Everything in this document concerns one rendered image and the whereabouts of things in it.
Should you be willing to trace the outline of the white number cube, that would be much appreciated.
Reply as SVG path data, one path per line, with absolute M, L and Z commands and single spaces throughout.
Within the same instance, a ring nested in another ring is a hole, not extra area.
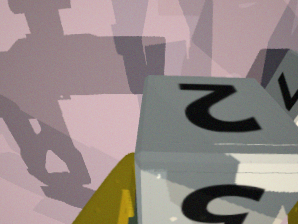
M 289 50 L 265 90 L 298 125 L 298 52 Z
M 138 224 L 281 224 L 298 201 L 298 125 L 254 78 L 148 75 Z

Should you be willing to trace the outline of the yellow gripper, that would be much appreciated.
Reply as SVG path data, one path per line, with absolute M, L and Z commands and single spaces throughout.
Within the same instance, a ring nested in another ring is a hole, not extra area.
M 128 224 L 135 210 L 134 154 L 118 162 L 72 224 Z M 287 215 L 288 224 L 298 224 L 298 201 Z

